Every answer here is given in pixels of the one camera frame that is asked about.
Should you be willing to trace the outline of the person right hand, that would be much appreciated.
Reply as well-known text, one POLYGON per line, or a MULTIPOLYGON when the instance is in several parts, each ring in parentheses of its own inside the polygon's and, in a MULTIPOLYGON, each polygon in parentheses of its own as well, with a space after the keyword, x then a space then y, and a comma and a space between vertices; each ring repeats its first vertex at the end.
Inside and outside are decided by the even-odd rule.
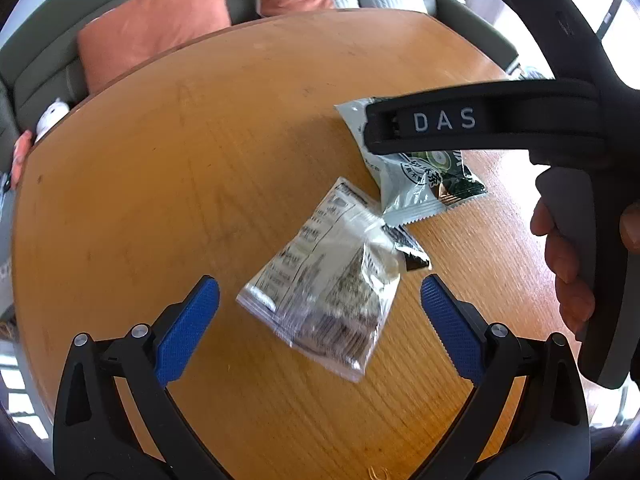
POLYGON ((566 327, 579 338, 596 308, 596 298, 589 285, 579 276, 577 250, 556 228, 551 212, 541 198, 536 203, 530 230, 546 238, 544 261, 555 275, 555 295, 566 327))

